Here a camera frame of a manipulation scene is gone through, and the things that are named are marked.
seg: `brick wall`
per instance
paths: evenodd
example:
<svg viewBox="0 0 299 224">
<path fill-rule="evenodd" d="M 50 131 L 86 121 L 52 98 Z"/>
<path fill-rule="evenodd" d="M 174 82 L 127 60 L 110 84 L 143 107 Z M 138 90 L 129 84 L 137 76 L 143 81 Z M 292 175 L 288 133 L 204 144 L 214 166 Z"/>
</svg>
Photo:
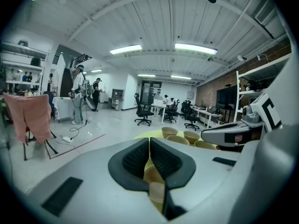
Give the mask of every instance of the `brick wall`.
<svg viewBox="0 0 299 224">
<path fill-rule="evenodd" d="M 291 53 L 291 46 L 289 39 L 282 40 L 276 46 L 270 48 L 266 52 L 269 61 L 274 61 L 282 56 L 285 56 Z M 226 88 L 226 84 L 231 84 L 232 86 L 237 85 L 237 77 L 236 71 L 239 71 L 239 74 L 247 72 L 249 70 L 255 69 L 259 66 L 265 65 L 266 57 L 262 56 L 261 61 L 257 59 L 257 57 L 247 61 L 244 65 L 239 66 L 238 68 L 231 70 L 229 73 L 209 82 L 197 88 L 197 96 L 196 96 L 196 105 L 202 105 L 202 100 L 205 106 L 212 107 L 216 105 L 217 99 L 217 91 Z M 240 83 L 242 86 L 242 91 L 244 91 L 243 85 L 247 83 L 245 79 L 240 79 Z M 248 98 L 242 98 L 241 107 L 249 104 Z M 235 112 L 232 111 L 230 122 L 234 120 Z"/>
</svg>

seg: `white ceiling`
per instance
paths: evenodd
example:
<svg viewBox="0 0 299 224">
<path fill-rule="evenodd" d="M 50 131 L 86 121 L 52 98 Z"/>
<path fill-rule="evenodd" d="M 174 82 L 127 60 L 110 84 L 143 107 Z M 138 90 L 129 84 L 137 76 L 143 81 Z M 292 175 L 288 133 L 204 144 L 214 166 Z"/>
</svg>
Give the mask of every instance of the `white ceiling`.
<svg viewBox="0 0 299 224">
<path fill-rule="evenodd" d="M 271 42 L 271 35 L 278 39 L 285 34 L 276 12 L 264 27 L 254 19 L 267 0 L 66 1 L 35 0 L 30 21 L 96 51 L 104 66 L 157 74 L 159 80 L 176 74 L 199 84 L 228 69 L 238 54 L 249 56 Z M 208 46 L 218 53 L 207 61 L 209 55 L 175 51 L 176 42 Z M 116 56 L 109 52 L 136 44 L 142 46 L 141 52 Z"/>
</svg>

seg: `pink towel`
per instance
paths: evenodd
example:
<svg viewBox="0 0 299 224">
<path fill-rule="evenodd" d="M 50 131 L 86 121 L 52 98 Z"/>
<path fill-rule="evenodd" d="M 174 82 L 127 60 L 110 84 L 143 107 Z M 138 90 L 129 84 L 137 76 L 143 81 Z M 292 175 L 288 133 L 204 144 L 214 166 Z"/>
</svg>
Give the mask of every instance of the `pink towel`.
<svg viewBox="0 0 299 224">
<path fill-rule="evenodd" d="M 26 127 L 40 144 L 50 138 L 51 107 L 48 95 L 23 97 L 3 93 L 3 97 L 10 110 L 19 141 L 27 143 Z"/>
</svg>

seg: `glass door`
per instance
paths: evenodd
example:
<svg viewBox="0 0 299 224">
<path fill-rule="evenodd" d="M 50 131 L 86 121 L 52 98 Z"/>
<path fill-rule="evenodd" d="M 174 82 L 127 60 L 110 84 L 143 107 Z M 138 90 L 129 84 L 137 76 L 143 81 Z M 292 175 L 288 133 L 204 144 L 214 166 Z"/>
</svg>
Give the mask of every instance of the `glass door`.
<svg viewBox="0 0 299 224">
<path fill-rule="evenodd" d="M 154 96 L 157 93 L 157 89 L 161 88 L 162 82 L 155 81 L 143 81 L 141 87 L 141 104 L 152 104 L 154 102 Z"/>
</svg>

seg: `gray floor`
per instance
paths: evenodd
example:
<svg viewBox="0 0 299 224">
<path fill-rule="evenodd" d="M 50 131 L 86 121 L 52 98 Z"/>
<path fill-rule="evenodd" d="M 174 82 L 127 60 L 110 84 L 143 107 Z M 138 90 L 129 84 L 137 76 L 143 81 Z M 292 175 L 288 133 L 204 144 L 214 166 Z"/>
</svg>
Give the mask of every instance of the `gray floor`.
<svg viewBox="0 0 299 224">
<path fill-rule="evenodd" d="M 150 127 L 148 127 L 146 123 L 137 126 L 137 122 L 134 122 L 134 119 L 139 118 L 136 115 L 136 109 L 128 111 L 100 109 L 99 112 L 87 110 L 87 117 L 88 124 L 80 129 L 79 135 L 74 138 L 74 141 L 71 143 L 74 146 L 80 146 L 89 142 L 78 148 L 81 153 L 131 140 L 136 135 L 151 130 L 159 130 L 163 126 L 170 126 L 184 131 L 184 123 L 188 123 L 188 121 L 181 119 L 181 117 L 177 117 L 177 123 L 173 122 L 171 124 L 169 121 L 165 121 L 163 125 L 161 125 L 160 116 L 151 116 L 149 117 L 149 119 L 152 120 Z M 204 129 L 203 125 L 199 124 L 199 126 L 200 130 L 197 132 Z M 60 135 L 72 137 L 77 133 L 69 131 L 72 127 L 81 126 L 72 125 L 71 120 L 64 120 L 60 124 L 53 120 L 51 122 L 51 130 L 57 136 L 57 141 L 59 142 L 64 142 Z M 31 142 L 29 146 L 26 147 L 28 160 L 24 161 L 22 144 L 14 140 L 14 130 L 12 126 L 9 128 L 9 133 L 11 139 L 10 152 L 8 152 L 4 146 L 0 147 L 0 159 L 3 163 L 2 167 L 7 175 L 8 181 L 13 183 L 13 185 L 22 192 L 28 191 L 29 188 L 37 185 L 43 178 L 80 155 L 75 149 L 50 159 L 44 145 Z M 49 142 L 60 154 L 73 148 L 56 143 L 54 138 L 51 138 Z"/>
</svg>

